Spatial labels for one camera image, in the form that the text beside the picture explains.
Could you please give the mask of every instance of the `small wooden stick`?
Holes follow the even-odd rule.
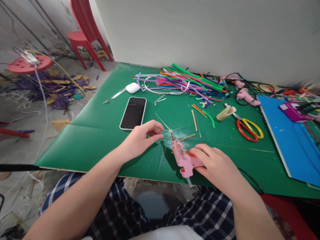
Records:
[[[194,137],[196,134],[192,134],[190,135],[189,137],[186,137],[186,138],[182,138],[181,140],[179,140],[179,142],[182,142],[184,140],[187,140],[188,138],[191,138],[191,137]]]
[[[195,129],[196,129],[196,132],[197,132],[197,131],[198,131],[198,129],[197,129],[197,123],[196,123],[196,118],[194,117],[194,112],[193,112],[193,109],[191,110],[191,112],[192,112],[192,116],[193,116],[194,127],[195,127]]]
[[[205,116],[207,118],[207,116],[200,110],[197,108],[197,106],[195,105],[191,105],[195,110],[197,110],[199,113],[201,113],[203,116]]]

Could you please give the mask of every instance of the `yellow cable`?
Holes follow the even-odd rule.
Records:
[[[38,54],[41,54],[41,55],[43,55],[43,56],[48,57],[47,55],[45,55],[45,54],[43,54],[43,53],[41,53],[41,52],[37,52],[37,51],[29,50],[29,49],[26,49],[25,51],[27,51],[27,52],[35,52],[35,53],[38,53]],[[48,57],[48,58],[50,58],[52,61],[54,61],[54,62],[66,73],[66,75],[70,78],[70,80],[84,93],[84,95],[86,95],[89,99],[91,99],[91,98],[82,90],[82,88],[70,77],[70,75],[66,72],[66,70],[64,70],[64,68],[61,67],[61,65],[60,65],[59,63],[57,63],[57,62],[56,62],[55,60],[53,60],[51,57]]]

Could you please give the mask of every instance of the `white wall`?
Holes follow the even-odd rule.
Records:
[[[282,85],[320,75],[319,0],[95,1],[116,61]]]
[[[35,1],[31,0],[34,6],[27,0],[4,1],[47,46],[47,48],[68,47]],[[80,30],[78,23],[73,16],[69,0],[38,1],[66,39],[68,39],[67,34],[69,32]],[[98,29],[101,32],[105,43],[108,45],[108,39],[100,14],[97,10],[96,3],[95,1],[90,0],[90,4]],[[0,7],[0,62],[4,63],[9,63],[17,58],[17,55],[8,53],[8,51],[14,52],[12,50],[13,47],[22,49],[24,46],[33,50],[45,50],[43,46],[41,46],[41,44],[21,25],[21,23],[14,16],[12,17],[14,19],[14,28],[12,27],[11,18]],[[19,43],[18,37],[14,33],[13,29],[19,35],[21,44]],[[100,46],[98,42],[95,42],[92,45],[93,47]],[[0,71],[5,67],[6,65],[0,65]]]

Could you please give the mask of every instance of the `plaid shorts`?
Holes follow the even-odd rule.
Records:
[[[48,193],[39,216],[84,174],[70,172]],[[129,239],[160,227],[188,225],[203,239],[236,239],[232,201],[216,188],[199,187],[197,196],[170,211],[156,224],[148,220],[141,205],[130,197],[120,178],[84,236],[93,239]]]

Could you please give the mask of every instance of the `blue cutting board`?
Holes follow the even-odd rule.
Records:
[[[320,186],[320,151],[304,125],[278,108],[285,101],[264,96],[259,101],[288,176]]]

